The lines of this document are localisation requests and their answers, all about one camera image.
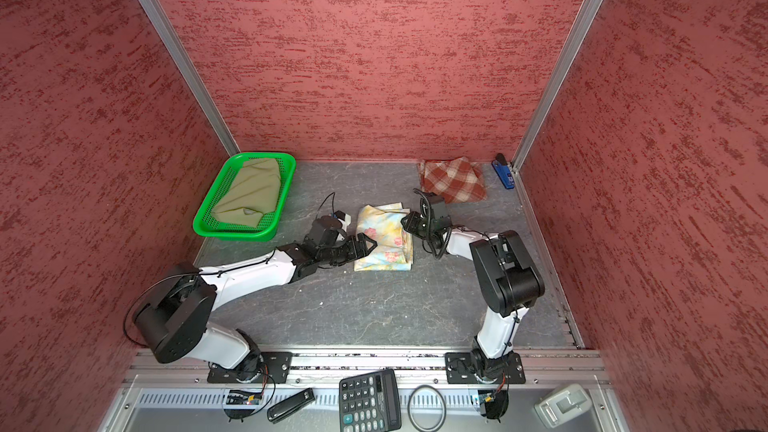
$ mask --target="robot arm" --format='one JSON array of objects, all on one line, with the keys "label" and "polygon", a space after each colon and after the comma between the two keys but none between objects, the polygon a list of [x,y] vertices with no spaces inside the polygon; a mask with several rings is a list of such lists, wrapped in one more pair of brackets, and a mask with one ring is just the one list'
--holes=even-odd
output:
[{"label": "robot arm", "polygon": [[138,304],[133,322],[161,364],[197,358],[231,370],[238,381],[252,380],[260,371],[260,350],[244,332],[209,322],[210,312],[263,288],[299,281],[321,264],[336,267],[367,256],[376,241],[347,236],[349,224],[347,215],[335,212],[316,218],[302,243],[261,257],[199,269],[177,264]]},{"label": "robot arm", "polygon": [[443,197],[414,192],[421,197],[420,212],[408,214],[403,228],[425,241],[436,259],[447,253],[475,263],[488,309],[475,337],[471,369],[480,381],[493,381],[512,362],[517,324],[544,294],[542,276],[516,232],[489,235],[454,226]]}]

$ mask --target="calculator keypad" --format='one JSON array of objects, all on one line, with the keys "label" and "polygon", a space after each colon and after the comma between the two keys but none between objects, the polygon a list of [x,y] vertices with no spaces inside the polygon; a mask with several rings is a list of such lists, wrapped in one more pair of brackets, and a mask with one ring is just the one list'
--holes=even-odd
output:
[{"label": "calculator keypad", "polygon": [[339,389],[342,432],[385,432],[373,375],[345,379]]}]

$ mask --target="olive green cloth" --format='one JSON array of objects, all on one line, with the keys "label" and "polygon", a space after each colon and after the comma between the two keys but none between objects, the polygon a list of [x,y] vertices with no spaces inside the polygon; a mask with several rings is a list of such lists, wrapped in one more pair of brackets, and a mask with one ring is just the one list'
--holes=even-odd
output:
[{"label": "olive green cloth", "polygon": [[255,228],[277,207],[280,168],[274,158],[254,158],[243,163],[230,190],[210,211],[219,222]]}]

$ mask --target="green plastic basket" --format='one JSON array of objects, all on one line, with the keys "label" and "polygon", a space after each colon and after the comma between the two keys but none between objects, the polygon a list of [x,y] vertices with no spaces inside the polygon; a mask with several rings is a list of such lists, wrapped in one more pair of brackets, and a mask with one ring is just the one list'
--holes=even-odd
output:
[{"label": "green plastic basket", "polygon": [[[274,212],[264,214],[256,228],[239,226],[219,222],[211,217],[210,211],[218,201],[230,190],[232,181],[243,168],[243,163],[252,158],[270,157],[277,160],[280,166],[280,194],[277,199],[277,208]],[[290,154],[282,152],[242,152],[230,157],[216,176],[214,184],[206,194],[203,204],[197,209],[197,214],[192,221],[192,228],[197,235],[203,237],[216,237],[221,240],[247,240],[254,242],[266,242],[272,240],[277,234],[277,223],[286,203],[288,190],[290,189],[293,173],[296,170],[296,159]]]}]

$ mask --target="metal corner post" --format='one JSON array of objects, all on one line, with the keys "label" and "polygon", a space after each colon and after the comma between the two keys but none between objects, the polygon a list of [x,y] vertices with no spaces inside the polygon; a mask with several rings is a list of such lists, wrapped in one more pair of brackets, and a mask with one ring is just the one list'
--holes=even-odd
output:
[{"label": "metal corner post", "polygon": [[581,43],[584,42],[584,38],[589,32],[589,28],[592,25],[592,21],[600,9],[600,5],[603,0],[583,0],[581,7],[579,8],[576,19],[571,26],[571,32],[568,33],[568,37],[565,39],[563,49],[560,52],[558,61],[554,64],[552,69],[552,75],[549,77],[544,92],[542,93],[542,99],[536,106],[536,110],[533,112],[531,123],[528,125],[528,129],[525,131],[523,139],[520,141],[520,147],[514,154],[512,160],[512,168],[519,174],[525,158],[533,147],[533,143],[536,140],[539,130],[541,130],[544,120],[549,114],[549,110],[552,107],[555,97],[558,96],[560,87],[565,81],[565,77],[568,71],[571,69],[576,54],[581,47]]},{"label": "metal corner post", "polygon": [[230,156],[240,152],[240,148],[237,146],[234,137],[229,128],[226,126],[224,119],[221,117],[213,98],[205,88],[203,80],[200,78],[200,74],[192,63],[187,51],[184,49],[179,40],[174,26],[171,25],[168,16],[163,11],[163,7],[160,5],[159,0],[139,0],[139,3],[144,8],[144,12],[149,17],[150,22],[158,32],[160,39],[168,49],[171,58],[176,62],[176,66],[179,68],[179,72],[187,81],[192,94],[197,102],[200,104],[200,108],[205,113],[211,126],[214,128],[214,132],[221,140],[221,143],[226,149],[226,153]]}]

